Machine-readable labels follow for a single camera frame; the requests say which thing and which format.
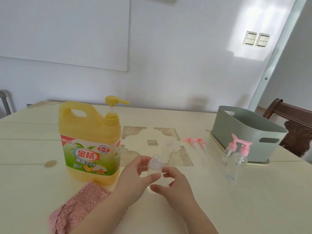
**table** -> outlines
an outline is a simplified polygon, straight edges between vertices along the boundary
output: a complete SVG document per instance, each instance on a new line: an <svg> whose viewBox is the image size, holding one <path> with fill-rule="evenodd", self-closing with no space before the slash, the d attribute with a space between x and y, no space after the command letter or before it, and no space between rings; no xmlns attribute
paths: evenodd
<svg viewBox="0 0 312 234"><path fill-rule="evenodd" d="M59 106L40 102L0 120L3 233L49 233L49 214L84 185L65 169L57 125ZM109 111L108 106L95 108L103 115ZM167 138L174 141L181 155L175 163L220 234L312 232L310 164L279 147L268 166L247 166L240 181L231 183L219 162L223 152L209 135L216 114L126 107L115 111L125 131L140 128L137 135L129 132L122 139L124 157L134 150L151 156ZM203 166L205 155L183 142L186 137L204 138L213 162ZM148 145L144 139L156 140L158 146ZM45 167L51 160L57 161L56 165ZM115 233L178 234L186 230L163 197L145 192L128 209Z"/></svg>

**pink pump nozzle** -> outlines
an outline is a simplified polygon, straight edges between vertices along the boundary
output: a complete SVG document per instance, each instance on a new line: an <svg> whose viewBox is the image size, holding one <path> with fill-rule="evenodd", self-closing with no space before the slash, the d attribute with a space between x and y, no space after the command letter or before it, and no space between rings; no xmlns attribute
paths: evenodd
<svg viewBox="0 0 312 234"><path fill-rule="evenodd" d="M233 142L230 142L230 143L229 143L227 149L228 149L228 150L231 150L231 151L235 151L236 148L237 148L236 142L238 142L239 139L238 139L237 136L234 135L234 134L232 134L232 137L233 137Z"/></svg>
<svg viewBox="0 0 312 234"><path fill-rule="evenodd" d="M195 141L199 141L200 145L203 147L203 145L206 145L203 139L195 139Z"/></svg>
<svg viewBox="0 0 312 234"><path fill-rule="evenodd" d="M183 141L189 141L191 145L196 145L196 141L192 139L191 137L184 139Z"/></svg>
<svg viewBox="0 0 312 234"><path fill-rule="evenodd" d="M239 153L244 157L248 156L248 153L250 150L249 146L252 145L252 142L241 140L241 139L237 140L237 142L242 143L241 149L239 150Z"/></svg>

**pink cloth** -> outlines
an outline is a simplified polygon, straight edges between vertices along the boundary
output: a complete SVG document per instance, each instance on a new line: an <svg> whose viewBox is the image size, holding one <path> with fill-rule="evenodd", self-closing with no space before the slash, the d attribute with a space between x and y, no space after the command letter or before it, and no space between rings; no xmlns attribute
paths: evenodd
<svg viewBox="0 0 312 234"><path fill-rule="evenodd" d="M70 233L110 191L89 182L64 205L50 214L49 224L53 234Z"/></svg>

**jug handle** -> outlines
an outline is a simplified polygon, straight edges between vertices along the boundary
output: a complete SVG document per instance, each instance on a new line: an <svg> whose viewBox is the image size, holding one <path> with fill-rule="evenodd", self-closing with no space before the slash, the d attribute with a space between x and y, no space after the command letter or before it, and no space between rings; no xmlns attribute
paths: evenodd
<svg viewBox="0 0 312 234"><path fill-rule="evenodd" d="M86 117L81 117L81 116L76 116L73 112L72 109L74 110L80 110L85 112L87 115ZM101 120L99 113L97 113L96 109L91 105L91 104L86 104L86 103L80 103L80 102L64 102L60 106L60 111L59 111L60 117L73 117L73 118L85 118L86 120L90 120L93 123L102 123L103 120Z"/></svg>

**yellow detergent jug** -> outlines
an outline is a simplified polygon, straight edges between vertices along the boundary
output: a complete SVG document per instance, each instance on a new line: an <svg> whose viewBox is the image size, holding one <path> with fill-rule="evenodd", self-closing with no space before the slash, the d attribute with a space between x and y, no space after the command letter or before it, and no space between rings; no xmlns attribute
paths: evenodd
<svg viewBox="0 0 312 234"><path fill-rule="evenodd" d="M59 131L66 166L77 179L102 185L115 182L120 166L121 125L114 112L117 103L129 104L116 96L107 96L110 112L103 117L92 105L65 102L59 110ZM85 117L72 112L80 110Z"/></svg>

